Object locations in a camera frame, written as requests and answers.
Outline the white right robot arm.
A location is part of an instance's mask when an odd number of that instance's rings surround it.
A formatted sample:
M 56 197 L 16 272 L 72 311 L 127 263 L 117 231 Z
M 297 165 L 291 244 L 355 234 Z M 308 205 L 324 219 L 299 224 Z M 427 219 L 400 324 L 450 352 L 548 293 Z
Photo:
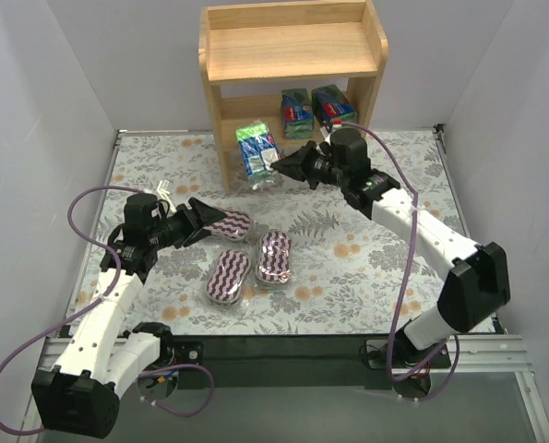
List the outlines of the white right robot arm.
M 363 138 L 310 141 L 272 168 L 310 188 L 336 186 L 353 209 L 406 241 L 443 281 L 433 307 L 390 332 L 389 363 L 426 362 L 440 342 L 471 331 L 509 302 L 504 249 L 480 245 L 419 209 L 400 182 L 371 167 Z

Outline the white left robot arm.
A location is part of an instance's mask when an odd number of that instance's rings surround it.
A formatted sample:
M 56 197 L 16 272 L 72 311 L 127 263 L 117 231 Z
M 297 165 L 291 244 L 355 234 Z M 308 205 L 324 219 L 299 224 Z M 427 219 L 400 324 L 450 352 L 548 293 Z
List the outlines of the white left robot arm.
M 174 214 L 168 214 L 152 194 L 127 198 L 124 220 L 106 243 L 97 295 L 51 369 L 37 370 L 32 380 L 32 396 L 45 429 L 107 437 L 129 386 L 144 370 L 173 361 L 172 333 L 162 323 L 139 324 L 119 350 L 114 343 L 159 251 L 198 242 L 209 236 L 208 226 L 225 216 L 196 198 L 178 206 Z

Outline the green blue sponge pack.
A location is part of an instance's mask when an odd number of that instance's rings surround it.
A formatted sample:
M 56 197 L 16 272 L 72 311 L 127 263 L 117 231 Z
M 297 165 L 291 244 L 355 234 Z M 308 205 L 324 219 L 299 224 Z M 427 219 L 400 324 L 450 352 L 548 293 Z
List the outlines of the green blue sponge pack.
M 286 139 L 310 138 L 315 121 L 307 89 L 287 89 L 281 92 L 280 115 Z
M 336 120 L 358 122 L 355 109 L 335 84 L 313 89 L 311 100 L 314 116 L 323 127 L 329 126 L 330 122 Z
M 280 174 L 273 169 L 272 164 L 280 160 L 281 155 L 269 126 L 256 120 L 238 127 L 235 137 L 250 188 L 258 190 L 276 185 Z

